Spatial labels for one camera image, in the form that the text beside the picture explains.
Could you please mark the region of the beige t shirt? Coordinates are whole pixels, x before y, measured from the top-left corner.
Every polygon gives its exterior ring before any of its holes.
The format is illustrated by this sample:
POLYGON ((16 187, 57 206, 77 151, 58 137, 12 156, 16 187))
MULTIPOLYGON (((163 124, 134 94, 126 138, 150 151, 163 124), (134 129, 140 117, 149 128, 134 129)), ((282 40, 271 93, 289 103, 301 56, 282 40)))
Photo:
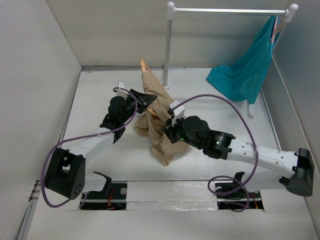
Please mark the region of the beige t shirt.
POLYGON ((148 95, 156 95, 157 98, 138 118, 134 131, 141 137, 150 137, 152 143, 151 154, 161 165, 167 167, 176 155, 184 153, 189 146, 182 141, 172 144, 162 132, 162 128, 170 118, 167 112, 168 107, 174 102, 174 99, 152 72, 143 71, 141 80, 143 91, 148 95))

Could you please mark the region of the wooden clothes hanger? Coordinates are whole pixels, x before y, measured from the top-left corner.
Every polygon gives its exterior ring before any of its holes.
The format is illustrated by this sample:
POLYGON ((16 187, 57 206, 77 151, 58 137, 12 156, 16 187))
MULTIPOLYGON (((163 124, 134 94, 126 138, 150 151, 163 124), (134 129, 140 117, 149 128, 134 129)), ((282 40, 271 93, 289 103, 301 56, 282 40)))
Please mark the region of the wooden clothes hanger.
MULTIPOLYGON (((149 73, 152 73, 152 70, 149 68, 149 66, 145 63, 145 60, 142 58, 140 60, 140 68, 141 68, 141 71, 144 73, 144 72, 149 72, 149 73)), ((158 116, 157 112, 152 109, 151 107, 148 107, 148 112, 150 114, 152 114, 153 116, 158 116)))

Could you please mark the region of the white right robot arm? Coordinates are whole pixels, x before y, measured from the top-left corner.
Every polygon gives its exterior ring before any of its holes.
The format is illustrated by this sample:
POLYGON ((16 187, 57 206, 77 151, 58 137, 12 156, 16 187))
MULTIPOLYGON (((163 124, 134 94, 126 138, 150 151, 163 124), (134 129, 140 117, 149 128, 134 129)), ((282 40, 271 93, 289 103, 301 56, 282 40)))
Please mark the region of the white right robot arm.
POLYGON ((162 132, 172 144, 182 141, 210 158, 252 164, 271 172, 251 183, 243 179, 232 182, 231 191, 237 197, 248 191, 281 187, 302 197, 313 194, 315 165, 308 149, 281 151, 254 147, 252 142, 243 141, 230 133, 211 130, 208 123, 197 116, 168 119, 162 132))

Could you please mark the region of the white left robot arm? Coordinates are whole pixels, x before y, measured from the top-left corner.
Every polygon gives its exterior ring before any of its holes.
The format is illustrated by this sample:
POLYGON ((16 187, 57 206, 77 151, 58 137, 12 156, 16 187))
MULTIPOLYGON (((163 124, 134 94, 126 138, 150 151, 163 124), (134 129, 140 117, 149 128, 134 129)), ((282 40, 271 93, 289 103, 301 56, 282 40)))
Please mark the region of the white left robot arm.
POLYGON ((77 145, 63 149, 59 144, 50 150, 41 173, 41 187, 69 201, 80 194, 94 191, 100 198, 111 194, 111 185, 86 176, 86 166, 98 153, 116 143, 136 114, 142 114, 157 96, 133 89, 114 88, 108 113, 94 134, 80 136, 77 145))

